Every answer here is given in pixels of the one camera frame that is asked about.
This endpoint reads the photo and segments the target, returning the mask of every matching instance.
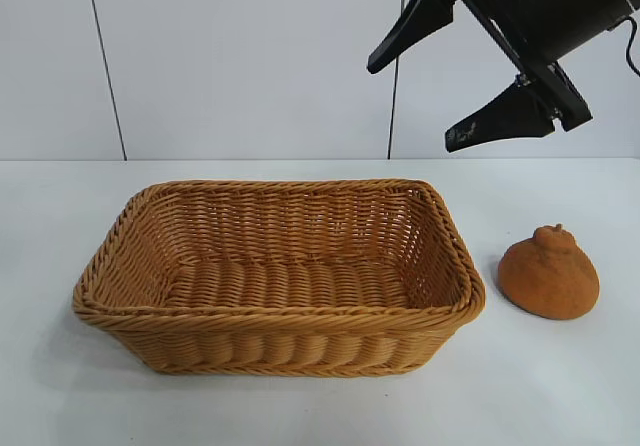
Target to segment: rectangular basket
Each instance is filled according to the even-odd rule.
[[[160,372],[376,376],[484,299],[426,183],[182,181],[129,201],[73,308]]]

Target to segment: white table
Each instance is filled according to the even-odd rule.
[[[487,307],[425,367],[379,379],[171,377],[77,320],[71,291],[126,200],[173,179],[406,177],[444,196]],[[6,445],[640,444],[640,161],[0,163],[0,434]],[[543,320],[497,261],[562,222],[597,307]]]

